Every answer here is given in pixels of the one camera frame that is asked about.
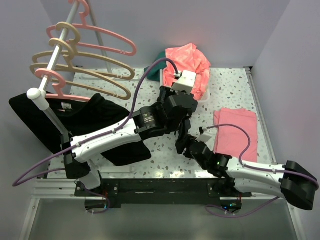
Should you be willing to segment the dark navy shorts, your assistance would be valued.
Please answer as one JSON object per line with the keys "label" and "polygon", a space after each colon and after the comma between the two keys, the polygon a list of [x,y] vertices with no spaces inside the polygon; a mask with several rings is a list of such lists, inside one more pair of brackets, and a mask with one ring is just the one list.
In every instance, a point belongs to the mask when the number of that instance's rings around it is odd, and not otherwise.
{"label": "dark navy shorts", "polygon": [[176,152],[179,155],[182,155],[184,153],[185,150],[187,150],[187,148],[190,145],[190,141],[192,136],[189,135],[189,130],[191,129],[191,121],[190,119],[184,119],[180,126],[179,129],[177,131],[178,133],[178,137],[177,140],[175,142],[175,148],[176,148]]}

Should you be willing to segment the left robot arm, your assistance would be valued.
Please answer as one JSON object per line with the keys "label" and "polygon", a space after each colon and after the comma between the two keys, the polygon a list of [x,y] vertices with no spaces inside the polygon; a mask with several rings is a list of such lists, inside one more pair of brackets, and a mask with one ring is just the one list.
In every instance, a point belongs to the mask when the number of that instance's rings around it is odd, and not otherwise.
{"label": "left robot arm", "polygon": [[92,196],[99,196],[104,184],[91,157],[117,147],[142,142],[179,130],[198,107],[193,94],[161,88],[162,95],[151,106],[142,107],[129,116],[101,130],[74,136],[62,144],[66,177],[80,180]]}

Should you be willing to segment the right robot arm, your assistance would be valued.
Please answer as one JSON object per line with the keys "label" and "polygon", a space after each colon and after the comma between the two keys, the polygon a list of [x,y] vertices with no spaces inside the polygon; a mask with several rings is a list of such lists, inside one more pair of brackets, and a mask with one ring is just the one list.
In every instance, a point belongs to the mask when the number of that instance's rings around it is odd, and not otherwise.
{"label": "right robot arm", "polygon": [[233,197],[237,193],[261,193],[285,199],[292,206],[311,211],[319,183],[316,177],[294,161],[264,165],[240,161],[236,157],[213,153],[195,138],[182,148],[186,158],[195,160],[219,179],[217,190]]}

